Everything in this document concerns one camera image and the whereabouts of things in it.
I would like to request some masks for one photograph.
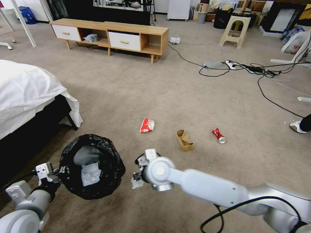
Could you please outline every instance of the floor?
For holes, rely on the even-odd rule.
[[[212,23],[167,22],[165,16],[157,15],[156,25],[169,27],[170,36],[181,37],[181,44],[174,48],[199,64],[230,59],[273,65],[271,58],[292,57],[280,53],[280,41],[263,37],[258,28],[248,30],[238,50],[231,44],[218,46],[223,30]],[[300,118],[267,101],[257,86],[258,76],[236,71],[204,77],[198,66],[182,60],[171,48],[152,65],[141,54],[112,51],[108,57],[107,50],[89,50],[75,43],[67,50],[47,24],[30,26],[38,45],[33,48],[17,28],[6,34],[16,39],[14,50],[0,47],[0,58],[36,65],[56,75],[80,101],[84,120],[77,131],[61,130],[19,175],[46,161],[57,167],[63,148],[86,133],[110,138],[127,170],[120,187],[100,200],[83,200],[61,186],[49,207],[44,232],[199,232],[200,224],[217,211],[210,203],[186,195],[178,186],[165,193],[147,184],[132,190],[130,179],[137,171],[134,160],[148,148],[156,148],[181,170],[198,169],[247,187],[270,182],[311,197],[311,134],[298,134],[288,127]],[[305,67],[296,66],[287,76],[277,78],[292,80],[285,85],[311,94],[310,70]],[[267,97],[280,105],[303,116],[311,112],[310,104],[297,101],[300,94],[268,79],[260,84]],[[155,128],[140,134],[145,117],[155,121]],[[225,144],[219,144],[211,133],[215,127],[226,137]],[[176,139],[179,129],[188,132],[194,150],[181,150]],[[36,183],[36,178],[29,181],[32,187]],[[0,217],[13,209],[12,202],[4,205]],[[220,220],[216,220],[205,230],[216,232],[219,227]],[[260,216],[238,211],[225,216],[224,232],[254,231],[273,232]]]

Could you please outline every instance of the wooden tv cabinet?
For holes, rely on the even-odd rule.
[[[168,28],[153,27],[136,24],[93,22],[77,19],[59,19],[50,22],[56,38],[69,41],[94,44],[110,49],[128,50],[151,54],[151,64],[167,49]],[[87,42],[83,38],[94,33],[100,38],[96,42]]]

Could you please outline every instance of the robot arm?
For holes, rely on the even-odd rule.
[[[268,183],[246,188],[197,170],[180,171],[175,168],[170,159],[158,157],[155,149],[146,150],[136,163],[140,167],[140,172],[134,173],[134,180],[142,179],[151,183],[152,187],[158,191],[172,189],[173,184],[178,184],[189,195],[225,208],[258,197],[279,197],[295,207],[304,223],[310,223],[310,200],[291,190]],[[280,233],[290,232],[298,222],[295,211],[288,204],[277,199],[258,200],[243,205],[237,210],[248,215],[263,215],[264,220]]]
[[[16,210],[0,219],[1,233],[38,233],[49,219],[50,202],[61,182],[51,163],[36,166],[39,186],[31,190],[26,181],[19,181],[6,189],[16,203]]]

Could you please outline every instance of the blue container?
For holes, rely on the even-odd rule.
[[[29,7],[26,6],[20,6],[19,10],[22,13],[22,16],[27,24],[36,24],[37,20],[35,19],[35,16],[33,15],[32,11]]]

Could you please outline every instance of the white bed sheet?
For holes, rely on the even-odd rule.
[[[53,74],[37,66],[0,60],[0,139],[32,119],[59,94],[67,99],[70,116],[80,127],[79,102]]]

